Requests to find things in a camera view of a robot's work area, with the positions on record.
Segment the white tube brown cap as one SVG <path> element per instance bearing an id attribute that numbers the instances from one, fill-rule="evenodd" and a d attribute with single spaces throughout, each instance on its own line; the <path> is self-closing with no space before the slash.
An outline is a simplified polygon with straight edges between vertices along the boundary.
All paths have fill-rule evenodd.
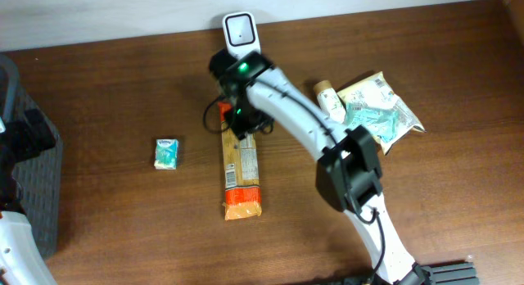
<path id="1" fill-rule="evenodd" d="M 332 84 L 328 80 L 320 81 L 314 85 L 314 92 L 320 108 L 333 120 L 343 124 L 346 119 L 346 109 Z"/>

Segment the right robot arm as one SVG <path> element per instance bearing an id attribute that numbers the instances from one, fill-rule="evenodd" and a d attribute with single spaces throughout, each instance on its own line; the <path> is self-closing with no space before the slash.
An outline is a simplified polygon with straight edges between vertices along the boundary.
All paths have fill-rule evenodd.
<path id="1" fill-rule="evenodd" d="M 226 125 L 238 139 L 277 122 L 316 161 L 327 179 L 318 193 L 354 225 L 372 261 L 371 282 L 432 283 L 431 269 L 407 251 L 388 215 L 382 168 L 364 127 L 349 129 L 333 120 L 259 52 L 237 59 L 223 49 L 211 57 L 209 71 L 220 99 L 232 106 Z"/>

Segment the grey plastic mesh basket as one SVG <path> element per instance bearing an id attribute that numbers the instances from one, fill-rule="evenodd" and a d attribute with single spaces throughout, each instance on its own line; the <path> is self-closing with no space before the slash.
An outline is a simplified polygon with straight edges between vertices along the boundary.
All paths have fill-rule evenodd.
<path id="1" fill-rule="evenodd" d="M 56 126 L 24 90 L 14 61 L 1 55 L 1 132 L 2 125 L 25 120 L 25 111 L 38 109 L 43 113 L 56 146 L 39 156 L 16 163 L 13 177 L 21 186 L 21 205 L 32 226 L 32 233 L 42 258 L 57 252 L 58 207 L 61 188 L 63 142 Z"/>

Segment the small teal tissue pack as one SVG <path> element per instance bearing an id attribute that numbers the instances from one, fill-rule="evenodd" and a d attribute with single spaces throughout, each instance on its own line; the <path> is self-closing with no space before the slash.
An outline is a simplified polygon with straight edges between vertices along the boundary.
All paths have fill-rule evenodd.
<path id="1" fill-rule="evenodd" d="M 178 140 L 157 139 L 154 167 L 157 170 L 176 170 L 178 164 Z"/>

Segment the white barcode scanner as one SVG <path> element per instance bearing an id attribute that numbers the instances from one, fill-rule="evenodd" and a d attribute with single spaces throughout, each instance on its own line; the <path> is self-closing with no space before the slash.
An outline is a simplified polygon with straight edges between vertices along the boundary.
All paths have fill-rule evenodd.
<path id="1" fill-rule="evenodd" d="M 250 12 L 240 11 L 225 15 L 222 27 L 228 53 L 233 57 L 241 59 L 250 52 L 261 52 L 255 18 Z"/>

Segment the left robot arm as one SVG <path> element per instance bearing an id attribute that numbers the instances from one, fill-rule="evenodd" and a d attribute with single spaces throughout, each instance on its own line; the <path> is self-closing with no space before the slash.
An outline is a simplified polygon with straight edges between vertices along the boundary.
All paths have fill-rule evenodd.
<path id="1" fill-rule="evenodd" d="M 21 205 L 21 186 L 13 177 L 18 162 L 56 146 L 56 139 L 38 109 L 25 111 L 25 120 L 2 125 L 1 132 L 1 283 L 54 284 L 38 251 L 32 226 Z"/>

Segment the grey arm base mount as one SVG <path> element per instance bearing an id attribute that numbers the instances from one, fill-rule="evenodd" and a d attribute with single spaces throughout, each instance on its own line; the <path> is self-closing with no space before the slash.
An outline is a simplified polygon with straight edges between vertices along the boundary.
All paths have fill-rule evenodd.
<path id="1" fill-rule="evenodd" d="M 477 270 L 472 262 L 452 265 L 423 266 L 431 285 L 479 285 Z"/>

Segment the teal wet wipes pack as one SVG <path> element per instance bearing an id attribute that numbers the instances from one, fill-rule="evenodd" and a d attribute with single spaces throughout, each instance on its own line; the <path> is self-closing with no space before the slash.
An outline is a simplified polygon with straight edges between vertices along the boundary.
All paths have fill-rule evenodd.
<path id="1" fill-rule="evenodd" d="M 346 104 L 344 124 L 351 130 L 363 126 L 380 142 L 388 143 L 397 138 L 399 121 L 400 114 L 395 110 Z"/>

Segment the orange spaghetti packet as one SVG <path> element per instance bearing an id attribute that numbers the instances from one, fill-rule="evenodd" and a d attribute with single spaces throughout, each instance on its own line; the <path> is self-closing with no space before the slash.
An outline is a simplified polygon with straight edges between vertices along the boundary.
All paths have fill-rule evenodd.
<path id="1" fill-rule="evenodd" d="M 225 174 L 225 220 L 262 214 L 257 147 L 253 134 L 239 140 L 228 129 L 221 133 Z"/>

